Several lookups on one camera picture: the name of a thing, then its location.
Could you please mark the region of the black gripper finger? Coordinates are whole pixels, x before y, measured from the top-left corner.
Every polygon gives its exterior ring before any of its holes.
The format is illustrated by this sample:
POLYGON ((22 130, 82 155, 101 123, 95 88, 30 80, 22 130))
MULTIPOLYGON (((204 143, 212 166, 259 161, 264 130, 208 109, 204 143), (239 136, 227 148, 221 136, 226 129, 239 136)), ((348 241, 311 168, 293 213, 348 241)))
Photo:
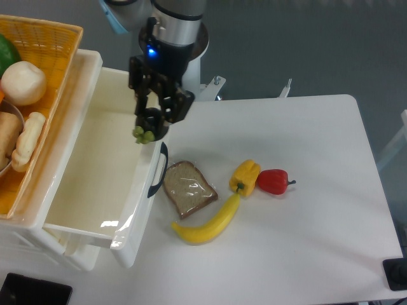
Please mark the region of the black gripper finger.
POLYGON ((159 110, 147 107, 148 95, 152 91, 153 81, 156 81, 156 72, 150 68, 141 56, 129 59, 128 87, 135 93, 136 107, 134 114, 137 119, 158 119, 159 110))
POLYGON ((157 84, 157 96, 160 106, 157 138, 162 139, 168 132, 169 125, 186 117, 195 95, 185 90, 177 81, 163 76, 157 84))

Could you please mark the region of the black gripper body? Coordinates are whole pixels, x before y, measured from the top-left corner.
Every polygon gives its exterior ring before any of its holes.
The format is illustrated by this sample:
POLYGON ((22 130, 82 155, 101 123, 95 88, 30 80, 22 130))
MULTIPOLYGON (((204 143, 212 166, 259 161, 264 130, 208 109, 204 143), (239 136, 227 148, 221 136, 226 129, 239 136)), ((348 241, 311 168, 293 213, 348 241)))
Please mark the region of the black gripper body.
POLYGON ((158 25, 156 17, 149 17, 146 27, 139 33, 139 45, 144 54, 144 63, 153 71, 183 85, 183 75, 194 49, 194 43, 186 45, 170 44, 153 35, 153 27, 158 25))

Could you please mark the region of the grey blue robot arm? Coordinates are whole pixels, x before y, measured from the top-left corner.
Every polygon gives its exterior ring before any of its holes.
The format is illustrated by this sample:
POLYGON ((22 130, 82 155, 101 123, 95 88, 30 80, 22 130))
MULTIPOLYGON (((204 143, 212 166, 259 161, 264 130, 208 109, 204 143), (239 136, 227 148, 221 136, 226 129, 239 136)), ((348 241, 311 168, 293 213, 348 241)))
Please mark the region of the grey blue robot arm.
POLYGON ((162 139, 182 121, 200 89, 200 57, 208 45, 205 1, 100 1, 117 34, 135 33, 140 55, 130 57, 138 143, 162 139))

